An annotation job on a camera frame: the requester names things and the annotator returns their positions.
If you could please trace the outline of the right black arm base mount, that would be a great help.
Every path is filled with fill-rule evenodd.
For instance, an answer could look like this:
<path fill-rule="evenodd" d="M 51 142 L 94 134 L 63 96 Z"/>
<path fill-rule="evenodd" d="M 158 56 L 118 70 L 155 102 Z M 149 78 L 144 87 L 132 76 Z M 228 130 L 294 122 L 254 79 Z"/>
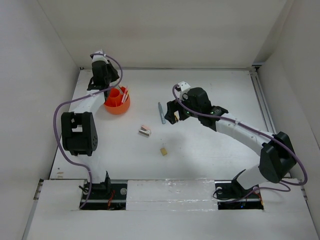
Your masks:
<path fill-rule="evenodd" d="M 238 173 L 231 181 L 222 180 L 215 183 L 215 191 L 212 197 L 217 200 L 218 210 L 264 210 L 260 193 L 251 193 L 254 188 L 244 189 L 236 179 Z"/>

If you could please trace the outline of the small tan eraser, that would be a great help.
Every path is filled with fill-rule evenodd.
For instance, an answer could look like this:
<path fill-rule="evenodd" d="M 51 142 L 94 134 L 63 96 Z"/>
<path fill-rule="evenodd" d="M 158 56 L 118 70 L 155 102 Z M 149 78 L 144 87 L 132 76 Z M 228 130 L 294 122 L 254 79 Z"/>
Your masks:
<path fill-rule="evenodd" d="M 160 152 L 163 156 L 168 154 L 167 150 L 164 147 L 160 149 Z"/>

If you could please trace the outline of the thin pink highlighter pen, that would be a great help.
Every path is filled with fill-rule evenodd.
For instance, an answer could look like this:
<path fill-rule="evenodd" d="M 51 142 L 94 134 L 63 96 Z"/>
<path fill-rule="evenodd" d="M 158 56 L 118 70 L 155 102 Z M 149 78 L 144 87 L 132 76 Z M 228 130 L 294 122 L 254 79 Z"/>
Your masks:
<path fill-rule="evenodd" d="M 126 86 L 126 87 L 125 87 L 125 90 L 124 90 L 124 92 L 123 92 L 122 99 L 121 99 L 121 103 L 122 103 L 122 104 L 126 101 L 127 93 L 128 93 L 128 87 Z"/>

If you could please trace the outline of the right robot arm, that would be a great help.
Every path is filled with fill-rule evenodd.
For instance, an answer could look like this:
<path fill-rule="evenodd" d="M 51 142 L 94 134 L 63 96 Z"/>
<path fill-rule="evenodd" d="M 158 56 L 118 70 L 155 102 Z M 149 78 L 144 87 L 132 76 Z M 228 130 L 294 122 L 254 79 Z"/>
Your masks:
<path fill-rule="evenodd" d="M 231 191 L 235 196 L 243 197 L 249 189 L 264 182 L 280 183 L 296 165 L 287 134 L 272 134 L 242 123 L 227 109 L 212 105 L 201 87 L 192 88 L 181 82 L 173 87 L 172 92 L 179 95 L 167 103 L 164 116 L 172 125 L 178 120 L 196 118 L 203 126 L 235 139 L 260 157 L 259 164 L 241 171 L 232 179 Z"/>

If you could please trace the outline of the yellow black utility knife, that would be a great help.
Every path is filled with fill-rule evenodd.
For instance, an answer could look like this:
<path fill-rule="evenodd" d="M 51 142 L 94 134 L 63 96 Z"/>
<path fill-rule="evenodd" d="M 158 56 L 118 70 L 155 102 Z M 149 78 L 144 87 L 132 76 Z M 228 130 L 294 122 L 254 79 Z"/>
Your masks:
<path fill-rule="evenodd" d="M 179 115 L 175 112 L 174 113 L 175 122 L 177 123 L 179 121 Z"/>

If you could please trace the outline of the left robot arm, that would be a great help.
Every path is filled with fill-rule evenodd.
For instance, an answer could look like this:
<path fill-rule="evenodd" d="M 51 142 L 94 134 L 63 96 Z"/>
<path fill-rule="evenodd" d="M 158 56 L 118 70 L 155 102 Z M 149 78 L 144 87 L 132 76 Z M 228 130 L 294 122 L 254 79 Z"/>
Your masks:
<path fill-rule="evenodd" d="M 87 87 L 88 98 L 79 101 L 71 112 L 61 115 L 63 149 L 75 156 L 80 165 L 84 165 L 90 174 L 88 184 L 100 198 L 111 194 L 110 177 L 98 160 L 92 158 L 98 147 L 98 133 L 94 115 L 109 96 L 110 83 L 119 79 L 117 70 L 110 60 L 95 55 L 91 63 L 92 78 Z"/>

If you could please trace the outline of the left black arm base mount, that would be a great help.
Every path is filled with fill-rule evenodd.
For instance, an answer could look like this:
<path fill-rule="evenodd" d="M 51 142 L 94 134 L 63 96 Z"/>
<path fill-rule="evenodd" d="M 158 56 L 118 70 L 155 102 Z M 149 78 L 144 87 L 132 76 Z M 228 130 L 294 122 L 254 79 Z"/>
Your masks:
<path fill-rule="evenodd" d="M 87 198 L 87 191 L 89 189 L 86 183 L 84 187 L 81 187 L 86 192 L 82 193 L 79 203 L 80 210 L 104 210 L 104 211 L 122 211 L 126 210 L 127 204 L 127 181 L 112 181 L 110 184 L 110 193 L 106 193 L 104 190 L 91 190 L 89 198 Z"/>

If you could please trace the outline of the orange round organizer container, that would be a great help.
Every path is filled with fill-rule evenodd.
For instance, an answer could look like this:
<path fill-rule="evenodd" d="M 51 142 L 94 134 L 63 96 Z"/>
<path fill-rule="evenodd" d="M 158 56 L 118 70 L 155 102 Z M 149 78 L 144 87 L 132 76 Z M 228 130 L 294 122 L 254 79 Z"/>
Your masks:
<path fill-rule="evenodd" d="M 113 88 L 104 102 L 104 107 L 107 112 L 113 115 L 122 115 L 129 109 L 131 105 L 130 94 L 125 103 L 121 103 L 123 94 L 124 94 L 125 86 L 117 86 Z"/>

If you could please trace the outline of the thin yellow highlighter pen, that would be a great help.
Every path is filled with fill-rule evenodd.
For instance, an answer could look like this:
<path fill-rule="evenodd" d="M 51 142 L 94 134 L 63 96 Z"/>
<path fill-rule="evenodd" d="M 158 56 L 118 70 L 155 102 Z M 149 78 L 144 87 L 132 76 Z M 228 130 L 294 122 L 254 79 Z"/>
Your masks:
<path fill-rule="evenodd" d="M 127 101 L 127 99 L 129 98 L 129 93 L 130 93 L 130 89 L 128 89 L 126 91 L 126 94 L 125 94 L 124 99 L 123 99 L 123 103 L 125 103 Z"/>

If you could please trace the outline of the aluminium frame rail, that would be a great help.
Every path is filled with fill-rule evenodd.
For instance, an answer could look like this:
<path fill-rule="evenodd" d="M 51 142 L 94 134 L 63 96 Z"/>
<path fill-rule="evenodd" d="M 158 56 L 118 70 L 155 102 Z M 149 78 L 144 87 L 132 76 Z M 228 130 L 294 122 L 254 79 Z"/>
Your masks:
<path fill-rule="evenodd" d="M 256 98 L 259 104 L 259 108 L 262 114 L 264 125 L 268 132 L 276 133 L 276 128 L 273 123 L 273 119 L 263 92 L 263 88 L 259 79 L 258 69 L 261 65 L 252 65 L 249 68 L 249 74 L 252 81 L 252 85 L 256 94 Z"/>

